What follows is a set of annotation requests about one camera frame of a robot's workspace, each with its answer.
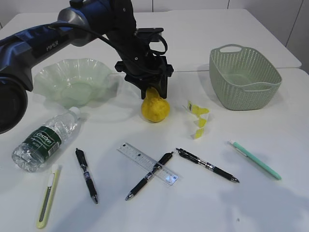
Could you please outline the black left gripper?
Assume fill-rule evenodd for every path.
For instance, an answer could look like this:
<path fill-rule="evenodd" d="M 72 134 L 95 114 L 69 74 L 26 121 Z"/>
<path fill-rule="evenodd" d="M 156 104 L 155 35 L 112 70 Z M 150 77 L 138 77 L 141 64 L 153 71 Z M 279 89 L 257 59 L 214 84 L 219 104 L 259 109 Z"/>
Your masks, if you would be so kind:
<path fill-rule="evenodd" d="M 152 50 L 150 41 L 135 36 L 136 20 L 133 6 L 129 0 L 111 0 L 110 6 L 114 25 L 106 33 L 107 38 L 117 47 L 122 59 L 118 67 L 126 73 L 125 80 L 134 84 L 141 94 L 146 97 L 150 85 L 158 85 L 160 97 L 167 98 L 168 77 L 173 73 L 173 67 L 167 64 L 165 52 Z M 162 36 L 159 41 L 167 49 L 167 43 Z"/>

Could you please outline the blue grey left robot arm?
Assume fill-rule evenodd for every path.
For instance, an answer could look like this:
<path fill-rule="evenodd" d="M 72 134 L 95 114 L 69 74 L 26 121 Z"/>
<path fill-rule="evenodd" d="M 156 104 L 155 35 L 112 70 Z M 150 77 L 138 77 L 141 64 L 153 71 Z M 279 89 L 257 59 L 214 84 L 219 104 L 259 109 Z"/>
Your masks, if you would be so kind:
<path fill-rule="evenodd" d="M 165 52 L 150 48 L 163 42 L 162 29 L 138 29 L 129 0 L 72 0 L 57 21 L 25 29 L 0 42 L 0 131 L 5 133 L 22 119 L 33 90 L 32 68 L 69 44 L 84 46 L 101 39 L 120 56 L 115 69 L 141 91 L 155 88 L 167 97 L 173 67 Z"/>

